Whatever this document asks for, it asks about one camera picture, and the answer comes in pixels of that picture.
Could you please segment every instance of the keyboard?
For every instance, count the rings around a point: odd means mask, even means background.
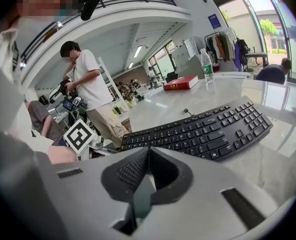
[[[123,136],[121,151],[159,147],[216,162],[247,149],[273,124],[243,96],[191,117]]]

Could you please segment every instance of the white t-shirt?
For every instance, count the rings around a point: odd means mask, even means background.
[[[89,71],[98,69],[98,63],[92,52],[83,50],[76,60],[73,70],[67,76],[73,81],[77,81]],[[78,85],[77,92],[87,102],[88,111],[97,109],[113,100],[101,74],[92,81]]]

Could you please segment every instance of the hand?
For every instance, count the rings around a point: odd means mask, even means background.
[[[69,92],[76,88],[76,85],[75,85],[74,82],[68,82],[68,83],[65,84],[65,86],[67,87],[67,90]]]

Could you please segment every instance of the plastic bottle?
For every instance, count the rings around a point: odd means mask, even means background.
[[[203,68],[206,83],[214,82],[214,74],[210,56],[206,53],[205,49],[201,49],[201,63]]]

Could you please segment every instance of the table surface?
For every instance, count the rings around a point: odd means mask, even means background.
[[[160,91],[130,110],[133,132],[189,117],[242,96],[273,123],[260,142],[223,164],[249,182],[263,188],[280,206],[296,195],[296,85],[246,79],[200,80],[191,90]]]

